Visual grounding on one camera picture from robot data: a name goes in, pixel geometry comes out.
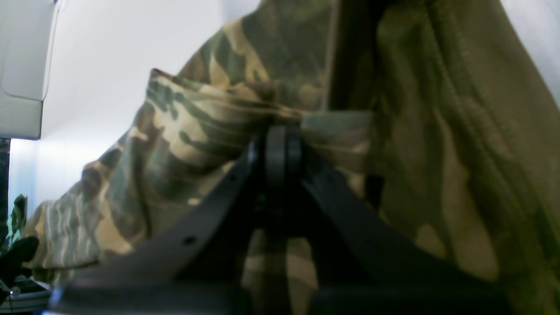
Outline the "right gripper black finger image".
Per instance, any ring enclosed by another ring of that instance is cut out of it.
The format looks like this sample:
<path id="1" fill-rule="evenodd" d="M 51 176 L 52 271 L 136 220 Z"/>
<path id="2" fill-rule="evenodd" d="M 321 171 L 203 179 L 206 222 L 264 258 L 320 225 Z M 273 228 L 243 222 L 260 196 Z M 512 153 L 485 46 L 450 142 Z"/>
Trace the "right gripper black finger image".
<path id="1" fill-rule="evenodd" d="M 294 127 L 280 128 L 282 219 L 314 247 L 311 315 L 510 315 L 502 293 L 383 223 Z"/>
<path id="2" fill-rule="evenodd" d="M 18 277 L 30 278 L 31 269 L 24 263 L 32 260 L 39 247 L 37 237 L 26 237 L 14 242 L 8 252 L 0 258 L 0 279 L 2 289 L 11 289 Z"/>
<path id="3" fill-rule="evenodd" d="M 54 291 L 50 315 L 250 315 L 240 284 L 258 215 L 264 137 L 172 228 Z"/>

